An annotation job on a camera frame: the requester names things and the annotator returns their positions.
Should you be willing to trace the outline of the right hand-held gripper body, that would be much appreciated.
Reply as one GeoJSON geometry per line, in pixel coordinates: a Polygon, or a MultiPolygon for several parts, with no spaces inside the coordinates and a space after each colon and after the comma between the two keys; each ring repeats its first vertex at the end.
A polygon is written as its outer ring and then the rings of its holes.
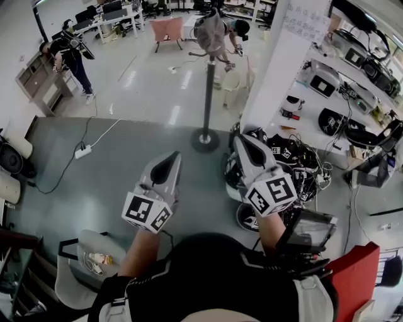
{"type": "Polygon", "coordinates": [[[289,207],[297,193],[290,174],[277,164],[271,149],[253,136],[241,134],[233,141],[235,160],[241,172],[237,190],[260,217],[289,207]]]}

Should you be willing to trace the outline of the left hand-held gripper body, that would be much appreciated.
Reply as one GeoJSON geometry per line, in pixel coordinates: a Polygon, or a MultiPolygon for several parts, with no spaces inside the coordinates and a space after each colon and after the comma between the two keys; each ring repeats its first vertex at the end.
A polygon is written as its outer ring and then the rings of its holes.
{"type": "Polygon", "coordinates": [[[133,226],[159,233],[178,204],[182,157],[179,151],[152,159],[132,192],[128,192],[122,219],[133,226]]]}

